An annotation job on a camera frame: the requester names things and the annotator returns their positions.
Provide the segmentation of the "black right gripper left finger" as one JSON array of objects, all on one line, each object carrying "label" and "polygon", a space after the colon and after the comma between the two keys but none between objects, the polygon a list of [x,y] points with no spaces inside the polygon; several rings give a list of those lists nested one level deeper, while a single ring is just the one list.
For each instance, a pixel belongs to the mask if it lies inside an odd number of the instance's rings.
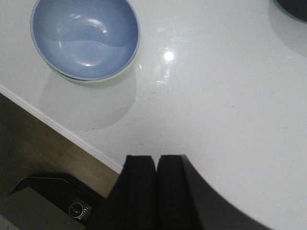
[{"label": "black right gripper left finger", "polygon": [[154,230],[156,172],[151,156],[126,157],[107,196],[89,219],[87,230]]}]

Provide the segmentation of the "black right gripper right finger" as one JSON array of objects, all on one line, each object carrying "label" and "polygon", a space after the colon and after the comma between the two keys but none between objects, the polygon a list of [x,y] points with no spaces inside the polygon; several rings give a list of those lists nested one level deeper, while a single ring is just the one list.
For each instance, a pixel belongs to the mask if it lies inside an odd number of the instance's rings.
[{"label": "black right gripper right finger", "polygon": [[158,229],[266,230],[218,194],[185,155],[163,155],[157,166]]}]

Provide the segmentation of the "black robot base with knob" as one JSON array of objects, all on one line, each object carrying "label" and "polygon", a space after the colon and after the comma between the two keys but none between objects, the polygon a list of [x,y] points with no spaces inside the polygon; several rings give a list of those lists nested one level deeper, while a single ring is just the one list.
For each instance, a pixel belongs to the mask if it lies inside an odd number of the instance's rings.
[{"label": "black robot base with knob", "polygon": [[0,200],[2,230],[83,230],[104,197],[66,173],[37,173]]}]

